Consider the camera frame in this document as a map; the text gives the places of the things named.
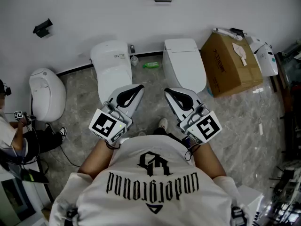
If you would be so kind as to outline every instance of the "cardboard box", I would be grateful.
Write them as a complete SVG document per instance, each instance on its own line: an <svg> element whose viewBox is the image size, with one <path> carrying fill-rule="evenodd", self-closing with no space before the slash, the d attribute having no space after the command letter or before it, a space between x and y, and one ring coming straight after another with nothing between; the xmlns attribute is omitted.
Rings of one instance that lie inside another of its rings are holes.
<svg viewBox="0 0 301 226"><path fill-rule="evenodd" d="M246 66L234 51L232 43L244 48ZM214 97L230 96L263 82L254 54L245 39L212 33L201 49L207 79Z"/></svg>

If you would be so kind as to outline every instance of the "round white toilet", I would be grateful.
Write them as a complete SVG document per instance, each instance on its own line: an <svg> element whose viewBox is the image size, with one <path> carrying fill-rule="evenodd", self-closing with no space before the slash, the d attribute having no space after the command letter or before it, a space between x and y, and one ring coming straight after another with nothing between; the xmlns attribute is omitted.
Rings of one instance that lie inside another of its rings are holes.
<svg viewBox="0 0 301 226"><path fill-rule="evenodd" d="M91 49L90 57L97 74L98 95L103 103L111 93L132 84L132 68L127 44L112 40Z"/></svg>
<svg viewBox="0 0 301 226"><path fill-rule="evenodd" d="M52 122L59 119L65 109L66 89L51 70L42 68L29 78L32 91L33 115L38 121Z"/></svg>

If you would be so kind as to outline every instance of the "black cap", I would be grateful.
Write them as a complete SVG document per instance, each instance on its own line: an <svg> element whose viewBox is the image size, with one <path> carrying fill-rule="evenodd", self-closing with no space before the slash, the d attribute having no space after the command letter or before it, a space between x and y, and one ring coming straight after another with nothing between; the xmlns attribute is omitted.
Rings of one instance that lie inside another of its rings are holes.
<svg viewBox="0 0 301 226"><path fill-rule="evenodd" d="M2 80L0 80L0 94L5 94L4 84Z"/></svg>

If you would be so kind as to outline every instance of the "marble floor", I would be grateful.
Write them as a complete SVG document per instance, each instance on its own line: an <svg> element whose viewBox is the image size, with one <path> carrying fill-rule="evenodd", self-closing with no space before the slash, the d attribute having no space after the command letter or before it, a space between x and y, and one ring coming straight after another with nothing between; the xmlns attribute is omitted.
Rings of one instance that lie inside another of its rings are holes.
<svg viewBox="0 0 301 226"><path fill-rule="evenodd" d="M139 65L132 67L133 83L145 86L140 106L133 116L134 125L127 132L136 136L145 131L151 134L160 118L168 119L168 132L177 137L184 135L176 127L176 116L169 108L163 89L167 87L162 66L155 69L142 68L147 62L160 62L162 56L149 56L139 59ZM66 108L62 117L53 122L53 128L59 130L66 126L68 133L62 144L64 152L74 164L81 165L88 156L98 138L88 129L88 125L97 108L101 108L97 92L97 80L94 68L81 70L60 77L67 91ZM210 144L237 186L244 184L264 193L264 207L272 193L272 184L268 178L275 166L282 161L284 150L284 124L279 119L283 115L281 95L274 93L269 78L264 83L237 95L213 98L205 89L200 98L210 110L214 110L223 130ZM259 123L263 135L259 133ZM49 189L55 198L63 189L71 172L77 168L70 165L61 148L41 154L49 164L46 174Z"/></svg>

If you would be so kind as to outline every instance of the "black logo on shirt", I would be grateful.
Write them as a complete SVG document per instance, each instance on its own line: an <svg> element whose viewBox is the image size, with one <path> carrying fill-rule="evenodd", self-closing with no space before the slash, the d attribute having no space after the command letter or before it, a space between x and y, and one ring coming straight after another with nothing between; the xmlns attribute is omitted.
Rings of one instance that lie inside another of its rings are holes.
<svg viewBox="0 0 301 226"><path fill-rule="evenodd" d="M164 183L156 180L150 182L136 180L133 182L129 178L123 178L109 172L106 192L108 194L114 190L115 195L123 196L127 200L142 200L151 212L157 214L163 208L162 203L166 200L171 201L173 198L180 200L182 193L190 194L198 191L198 189L198 175L196 172Z"/></svg>
<svg viewBox="0 0 301 226"><path fill-rule="evenodd" d="M150 159L146 164L145 157L148 154L153 156L153 158ZM164 175L169 176L172 174L169 172L169 167L167 166L167 161L165 159L163 159L159 154L156 154L153 152L146 152L146 153L142 154L140 156L138 166L146 169L147 175L149 175L150 177L154 175L154 173L153 173L154 168L160 168L160 167L163 168Z"/></svg>

